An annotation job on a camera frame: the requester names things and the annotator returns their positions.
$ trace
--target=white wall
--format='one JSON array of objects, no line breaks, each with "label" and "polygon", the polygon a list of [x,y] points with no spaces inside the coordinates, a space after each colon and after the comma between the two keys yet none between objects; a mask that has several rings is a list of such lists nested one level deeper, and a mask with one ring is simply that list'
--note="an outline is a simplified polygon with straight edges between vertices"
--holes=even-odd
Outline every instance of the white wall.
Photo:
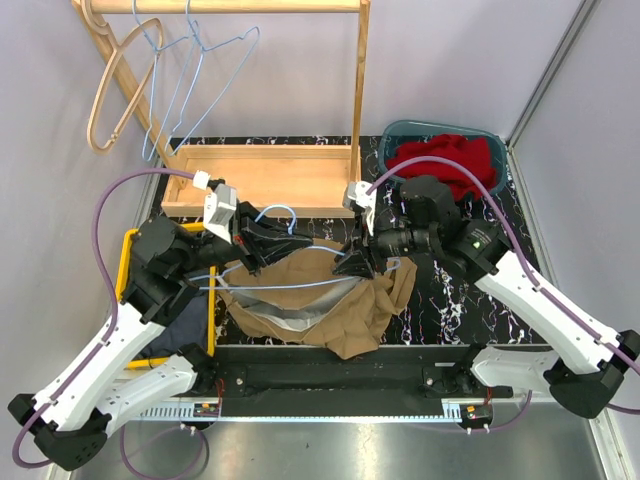
[{"label": "white wall", "polygon": [[[2,2],[0,48],[0,406],[6,406],[15,394],[51,381],[103,321],[107,294],[89,223],[103,188],[141,167],[142,134],[133,121],[110,156],[89,150],[85,129],[104,62],[68,1]],[[125,104],[110,93],[105,123],[113,125]],[[132,181],[118,190],[103,215],[101,246],[111,272],[142,185]],[[11,461],[18,430],[0,411],[0,476],[41,478],[45,471]],[[42,459],[30,445],[23,452]]]},{"label": "white wall", "polygon": [[[362,133],[379,135],[389,123],[412,118],[508,135],[579,3],[373,0]],[[195,18],[208,44],[253,25],[262,30],[254,56],[197,133],[351,134],[355,14]],[[129,15],[109,19],[122,35],[135,25]],[[186,32],[183,15],[162,20],[171,39]],[[248,44],[238,44],[206,57],[180,134],[206,110],[247,49]],[[187,52],[183,42],[160,61],[163,94],[157,105],[162,116]],[[184,96],[180,91],[180,104]],[[171,126],[177,117],[171,116]]]},{"label": "white wall", "polygon": [[[640,331],[640,3],[602,2],[516,145],[560,287],[617,330]],[[627,374],[615,403],[640,408]],[[640,418],[620,416],[640,472]]]}]

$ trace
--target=gray floor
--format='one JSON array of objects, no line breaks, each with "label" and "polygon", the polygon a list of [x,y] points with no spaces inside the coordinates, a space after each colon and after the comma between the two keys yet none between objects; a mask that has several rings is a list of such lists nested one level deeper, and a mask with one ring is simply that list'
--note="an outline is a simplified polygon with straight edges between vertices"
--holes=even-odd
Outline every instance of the gray floor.
[{"label": "gray floor", "polygon": [[[499,418],[516,413],[515,405],[497,405]],[[132,452],[166,424],[130,423]],[[452,429],[452,426],[441,426]],[[555,404],[533,405],[514,429],[467,437],[424,431],[413,425],[225,424],[206,431],[209,461],[202,479],[604,479],[587,421]],[[104,450],[76,480],[134,478],[119,461],[119,439]],[[180,473],[197,451],[185,432],[174,432],[141,453],[132,463],[147,475]]]}]

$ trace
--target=gray plastic basket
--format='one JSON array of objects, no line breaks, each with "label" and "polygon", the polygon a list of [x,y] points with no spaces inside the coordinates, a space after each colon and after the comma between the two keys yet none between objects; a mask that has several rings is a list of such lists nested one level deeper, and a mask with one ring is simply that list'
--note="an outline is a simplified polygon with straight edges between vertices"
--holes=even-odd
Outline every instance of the gray plastic basket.
[{"label": "gray plastic basket", "polygon": [[[428,142],[433,137],[442,134],[462,135],[469,140],[479,137],[487,139],[489,151],[491,152],[491,166],[496,169],[497,181],[489,193],[497,195],[507,184],[507,148],[502,140],[492,133],[474,128],[456,127],[439,123],[418,122],[415,120],[400,120],[389,125],[380,141],[378,149],[378,167],[380,173],[385,173],[387,160],[393,158],[398,148],[407,142]],[[396,186],[404,183],[405,179],[392,175],[389,181],[393,181]]]}]

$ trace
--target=marble tabletop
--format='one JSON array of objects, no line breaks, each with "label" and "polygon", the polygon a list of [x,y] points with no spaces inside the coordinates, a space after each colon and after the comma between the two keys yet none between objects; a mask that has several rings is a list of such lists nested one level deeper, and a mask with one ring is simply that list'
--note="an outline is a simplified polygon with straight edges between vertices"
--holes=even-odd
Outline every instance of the marble tabletop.
[{"label": "marble tabletop", "polygon": [[[380,137],[362,137],[362,179],[373,181],[379,174],[377,150]],[[348,144],[349,137],[256,137],[195,138],[192,144]],[[152,215],[160,214],[160,200],[166,180],[158,186]],[[393,208],[397,203],[389,186],[379,190],[378,211],[383,222],[395,222]],[[519,239],[529,262],[537,268],[531,237],[527,230],[511,174],[504,190],[495,197]],[[495,219],[484,201],[466,202],[465,215]],[[299,220],[299,228],[314,237],[344,242],[353,227],[349,219],[313,218]],[[428,345],[480,343],[542,343],[542,339],[503,304],[478,290],[474,285],[453,278],[428,255],[412,257],[418,265],[413,294],[407,308],[393,317],[382,339],[385,344]],[[226,312],[224,303],[216,305],[218,344],[278,345],[271,338],[247,337]]]}]

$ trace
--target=yellow bin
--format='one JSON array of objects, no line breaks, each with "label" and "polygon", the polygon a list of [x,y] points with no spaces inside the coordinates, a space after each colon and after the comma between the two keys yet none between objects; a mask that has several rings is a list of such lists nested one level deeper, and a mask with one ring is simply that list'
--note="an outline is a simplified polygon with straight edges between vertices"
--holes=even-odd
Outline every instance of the yellow bin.
[{"label": "yellow bin", "polygon": [[[204,230],[202,223],[185,223],[181,225],[188,232],[201,232]],[[127,286],[127,280],[129,276],[129,261],[131,259],[131,245],[133,244],[133,236],[138,232],[137,228],[129,230],[124,236],[124,242],[122,242],[122,254],[120,255],[120,266],[118,267],[118,280],[116,282],[116,296],[118,301],[122,298],[122,293]],[[211,275],[216,274],[216,269],[211,267]],[[216,284],[215,278],[209,280],[209,286],[214,287]],[[209,290],[209,306],[208,306],[208,326],[207,326],[207,353],[213,356],[213,352],[216,345],[216,327],[215,327],[215,309],[216,309],[216,293],[213,288]],[[162,365],[168,360],[167,357],[150,358],[145,360],[134,360],[129,362],[127,368],[140,369],[140,368],[153,368]]]}]

